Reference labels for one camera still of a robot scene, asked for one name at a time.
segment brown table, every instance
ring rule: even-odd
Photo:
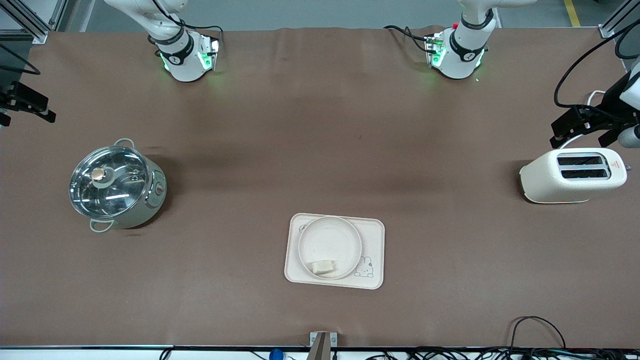
[[[53,33],[24,81],[57,122],[0,132],[1,343],[296,345],[325,329],[350,346],[503,345],[540,315],[571,347],[640,347],[640,177],[575,206],[530,204],[517,181],[550,150],[553,89],[597,30],[497,30],[462,81],[398,35],[228,33],[220,71],[185,84],[141,33]],[[561,98],[622,74],[606,47]],[[147,226],[93,234],[68,180],[124,136],[169,197]],[[287,281],[299,212],[384,222],[383,286]],[[558,346],[520,330],[517,345]]]

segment white tray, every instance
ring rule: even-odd
[[[289,242],[284,263],[284,275],[291,282],[303,284],[342,286],[375,290],[382,286],[385,265],[385,226],[376,219],[341,217],[358,230],[362,238],[362,257],[356,270],[335,280],[318,279],[302,265],[298,254],[298,241],[302,230],[311,221],[329,215],[295,214],[289,224]]]

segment pot handle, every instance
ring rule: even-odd
[[[122,138],[122,139],[118,139],[118,140],[116,140],[116,142],[115,142],[115,143],[113,143],[113,145],[116,145],[116,146],[117,146],[117,145],[121,145],[121,144],[122,144],[122,143],[124,143],[124,142],[129,142],[129,143],[131,143],[131,148],[132,148],[132,149],[135,149],[135,148],[136,148],[136,144],[134,144],[134,143],[133,143],[133,140],[131,140],[130,138]]]
[[[91,231],[93,231],[94,233],[105,233],[106,231],[109,231],[109,229],[111,229],[113,227],[113,224],[115,223],[116,223],[116,220],[101,221],[101,220],[91,219],[89,220],[89,227],[91,228]],[[102,230],[98,230],[95,228],[95,224],[109,224],[109,225]]]

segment yellow line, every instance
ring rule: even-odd
[[[564,0],[564,7],[566,12],[569,13],[569,19],[571,20],[571,26],[580,26],[580,20],[578,20],[578,14],[575,13],[572,0]]]

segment pot control panel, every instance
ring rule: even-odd
[[[164,174],[158,171],[151,172],[153,181],[151,183],[151,188],[149,189],[149,193],[147,198],[145,199],[145,204],[150,208],[157,208],[162,204],[164,200],[164,193],[166,192],[166,180],[164,178]]]

